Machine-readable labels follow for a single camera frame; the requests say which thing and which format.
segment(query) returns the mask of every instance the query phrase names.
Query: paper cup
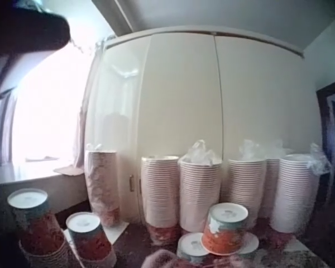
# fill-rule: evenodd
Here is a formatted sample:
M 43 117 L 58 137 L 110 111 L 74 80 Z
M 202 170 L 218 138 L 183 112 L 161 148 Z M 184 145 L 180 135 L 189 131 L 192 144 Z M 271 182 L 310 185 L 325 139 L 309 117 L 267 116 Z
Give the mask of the paper cup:
M 202 245 L 210 253 L 227 256 L 242 246 L 248 210 L 234 203 L 220 203 L 209 210 Z

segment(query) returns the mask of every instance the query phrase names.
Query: white curtain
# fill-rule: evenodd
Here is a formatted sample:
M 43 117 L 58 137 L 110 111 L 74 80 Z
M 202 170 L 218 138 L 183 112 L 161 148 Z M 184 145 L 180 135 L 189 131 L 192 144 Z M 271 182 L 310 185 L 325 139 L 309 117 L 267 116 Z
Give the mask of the white curtain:
M 12 118 L 16 106 L 16 91 L 0 99 L 0 166 L 12 160 Z
M 93 62 L 90 67 L 88 74 L 87 83 L 85 86 L 82 104 L 80 106 L 79 114 L 77 116 L 76 123 L 76 133 L 75 133 L 75 142 L 73 148 L 74 160 L 73 163 L 66 167 L 61 167 L 55 169 L 56 172 L 64 175 L 80 175 L 84 173 L 84 133 L 85 133 L 85 124 L 87 120 L 87 110 L 89 97 L 92 92 L 92 89 L 97 83 L 97 74 L 99 73 L 99 68 L 101 67 L 102 57 L 104 53 L 104 45 L 98 46 L 95 51 Z

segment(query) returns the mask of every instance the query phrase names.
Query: table surface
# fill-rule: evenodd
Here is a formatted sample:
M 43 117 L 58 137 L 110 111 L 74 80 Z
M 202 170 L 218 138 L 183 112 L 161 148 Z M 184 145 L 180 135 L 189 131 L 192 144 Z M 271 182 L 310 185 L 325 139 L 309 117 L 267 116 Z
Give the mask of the table surface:
M 150 240 L 150 236 L 146 227 L 140 224 L 127 224 L 122 223 L 115 228 L 105 229 L 108 239 L 113 243 L 113 247 L 117 255 L 117 264 L 115 268 L 139 268 L 144 262 L 145 258 L 152 254 L 153 252 L 163 248 L 171 252 L 176 252 L 177 243 L 168 245 L 168 246 L 155 246 Z M 271 259 L 267 251 L 264 252 L 267 255 L 267 259 Z M 265 267 L 287 267 L 289 261 L 293 265 L 300 264 L 299 258 L 314 258 L 315 260 L 308 261 L 312 264 L 301 265 L 301 266 L 292 266 L 292 267 L 327 267 L 319 258 L 316 257 L 305 245 L 303 245 L 299 240 L 293 237 L 288 244 L 285 246 L 283 251 L 284 259 L 288 259 L 288 263 L 285 263 L 283 257 L 279 256 L 278 261 L 268 260 L 269 263 L 275 262 L 278 263 L 276 266 L 273 263 L 273 266 L 265 265 Z

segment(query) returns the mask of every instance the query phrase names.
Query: window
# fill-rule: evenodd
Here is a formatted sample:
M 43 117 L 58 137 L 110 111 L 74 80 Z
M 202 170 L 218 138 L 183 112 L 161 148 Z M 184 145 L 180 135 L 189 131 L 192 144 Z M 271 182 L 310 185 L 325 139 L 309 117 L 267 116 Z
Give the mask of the window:
M 77 118 L 92 59 L 69 43 L 19 84 L 12 128 L 14 164 L 72 160 Z

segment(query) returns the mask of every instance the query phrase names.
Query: cabinet door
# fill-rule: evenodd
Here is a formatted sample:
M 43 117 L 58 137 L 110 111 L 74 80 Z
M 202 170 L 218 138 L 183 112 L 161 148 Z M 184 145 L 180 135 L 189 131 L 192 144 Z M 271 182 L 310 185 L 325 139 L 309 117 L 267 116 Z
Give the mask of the cabinet door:
M 153 35 L 142 81 L 138 156 L 184 155 L 196 140 L 222 155 L 222 105 L 213 36 Z
M 118 152 L 122 218 L 139 221 L 136 175 L 137 114 L 150 37 L 108 49 L 90 96 L 85 143 Z
M 216 37 L 216 48 L 225 159 L 238 156 L 244 139 L 282 139 L 301 152 L 320 140 L 316 94 L 300 56 L 236 37 Z

